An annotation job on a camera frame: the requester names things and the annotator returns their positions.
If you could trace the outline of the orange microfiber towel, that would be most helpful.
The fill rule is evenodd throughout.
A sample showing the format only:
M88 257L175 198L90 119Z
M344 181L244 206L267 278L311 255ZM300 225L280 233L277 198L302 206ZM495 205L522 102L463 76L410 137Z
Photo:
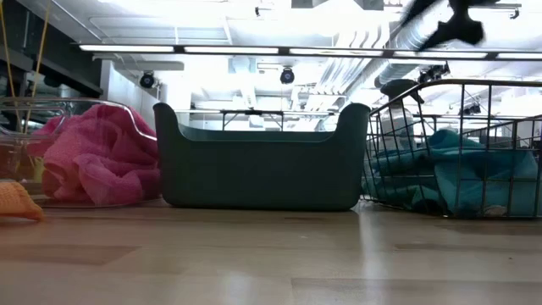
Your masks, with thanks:
M41 221L44 213L19 182L0 182L0 217Z

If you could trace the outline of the blue microfiber towel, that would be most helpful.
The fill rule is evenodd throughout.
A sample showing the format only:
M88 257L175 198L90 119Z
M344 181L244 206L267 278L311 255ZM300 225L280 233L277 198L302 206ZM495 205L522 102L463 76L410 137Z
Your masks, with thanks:
M451 130L438 130L414 151L387 147L372 156L362 192L422 213L542 216L542 173L532 152L487 150Z

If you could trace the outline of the overhead light bar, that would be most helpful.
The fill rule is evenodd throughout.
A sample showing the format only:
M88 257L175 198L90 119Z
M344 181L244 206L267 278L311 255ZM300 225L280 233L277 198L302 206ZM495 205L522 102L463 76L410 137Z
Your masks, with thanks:
M219 45L122 45L80 44L79 49L90 53L153 53L190 55L249 55L280 57L386 58L459 61L540 61L542 52L495 50L428 50L337 48L337 47L250 47Z

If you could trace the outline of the pink microfiber towel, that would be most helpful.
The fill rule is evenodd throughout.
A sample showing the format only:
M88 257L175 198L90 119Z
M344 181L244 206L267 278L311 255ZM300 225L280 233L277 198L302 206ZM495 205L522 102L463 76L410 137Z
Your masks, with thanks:
M133 108L98 104L54 117L27 146L43 160L43 192L60 202L121 206L161 195L156 132Z

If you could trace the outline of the clear spray bottle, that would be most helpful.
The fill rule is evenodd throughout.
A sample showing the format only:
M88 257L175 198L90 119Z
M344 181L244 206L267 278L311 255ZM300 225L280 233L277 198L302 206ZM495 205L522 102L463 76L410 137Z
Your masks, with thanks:
M414 80L397 79L383 85L380 92L386 95L389 100L399 97L418 83ZM411 150L416 147L414 138L414 117L404 106L403 100L398 99L379 112L382 134L382 149L388 153L395 153Z

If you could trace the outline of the clear plastic bin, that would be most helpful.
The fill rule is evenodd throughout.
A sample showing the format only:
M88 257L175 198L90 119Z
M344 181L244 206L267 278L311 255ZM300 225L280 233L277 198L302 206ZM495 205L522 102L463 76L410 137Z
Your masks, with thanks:
M35 132L48 120L60 116L67 119L83 114L98 104L131 108L122 103L88 98L61 97L2 97L0 98L0 181L19 182L37 204L54 208L112 208L94 207L90 203L66 203L48 197L42 190L43 160L32 157L27 146L44 137Z

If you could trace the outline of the teal plastic basket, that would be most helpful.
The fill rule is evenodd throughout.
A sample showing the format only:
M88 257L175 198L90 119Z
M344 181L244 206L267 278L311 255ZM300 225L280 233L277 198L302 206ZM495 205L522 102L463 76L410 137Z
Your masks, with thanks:
M331 132L202 130L153 107L162 196L177 208L344 211L361 196L370 109Z

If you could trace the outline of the black aluminium table frame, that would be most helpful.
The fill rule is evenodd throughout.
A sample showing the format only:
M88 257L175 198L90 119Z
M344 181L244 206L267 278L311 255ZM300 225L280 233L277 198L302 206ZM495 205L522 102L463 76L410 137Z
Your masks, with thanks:
M175 109L176 114L219 114L222 117L222 130L228 125L226 121L228 114L233 114L231 120L235 119L239 114L245 116L269 116L273 119L280 130L284 129L285 117L308 117L308 118L327 118L337 116L336 112L311 112L311 111L282 111L282 110L258 110L258 109Z

